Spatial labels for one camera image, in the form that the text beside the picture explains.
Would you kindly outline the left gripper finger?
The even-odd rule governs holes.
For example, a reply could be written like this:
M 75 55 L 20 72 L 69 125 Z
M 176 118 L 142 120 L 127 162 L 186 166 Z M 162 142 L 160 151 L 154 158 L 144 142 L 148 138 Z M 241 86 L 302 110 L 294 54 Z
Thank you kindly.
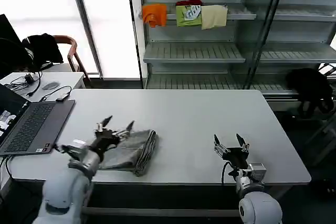
M 126 140 L 132 132 L 134 123 L 135 121 L 131 121 L 125 129 L 117 131 L 114 134 L 115 137 L 117 137 L 120 141 Z
M 101 122 L 97 123 L 97 127 L 95 129 L 96 132 L 102 132 L 103 129 L 108 125 L 108 123 L 111 121 L 112 119 L 112 115 L 103 119 Z

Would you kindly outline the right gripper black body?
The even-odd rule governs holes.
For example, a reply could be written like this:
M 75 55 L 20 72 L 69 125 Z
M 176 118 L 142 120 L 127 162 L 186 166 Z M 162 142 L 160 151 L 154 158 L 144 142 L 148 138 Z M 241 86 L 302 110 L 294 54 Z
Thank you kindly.
M 226 153 L 222 155 L 222 159 L 229 161 L 234 167 L 239 169 L 247 169 L 247 158 L 249 151 L 246 151 L 242 147 L 229 147 Z

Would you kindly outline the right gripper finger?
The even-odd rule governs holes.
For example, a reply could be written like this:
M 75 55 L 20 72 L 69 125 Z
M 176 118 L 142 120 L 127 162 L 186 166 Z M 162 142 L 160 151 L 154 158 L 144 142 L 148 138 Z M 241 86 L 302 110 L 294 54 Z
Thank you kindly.
M 240 147 L 242 148 L 241 151 L 242 152 L 249 152 L 249 144 L 245 142 L 245 140 L 239 135 L 236 134 L 237 140 L 239 142 Z
M 216 134 L 214 134 L 214 151 L 222 159 L 224 159 L 224 157 L 231 152 L 228 148 L 220 143 Z

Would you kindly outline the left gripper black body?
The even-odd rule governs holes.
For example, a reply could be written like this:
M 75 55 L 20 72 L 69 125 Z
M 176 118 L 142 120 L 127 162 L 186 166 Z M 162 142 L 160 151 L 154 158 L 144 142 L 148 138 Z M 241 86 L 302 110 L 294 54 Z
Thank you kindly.
M 99 156 L 100 161 L 103 161 L 104 153 L 108 150 L 110 145 L 117 146 L 120 143 L 120 137 L 117 131 L 111 129 L 95 130 L 94 134 L 95 139 L 89 149 Z

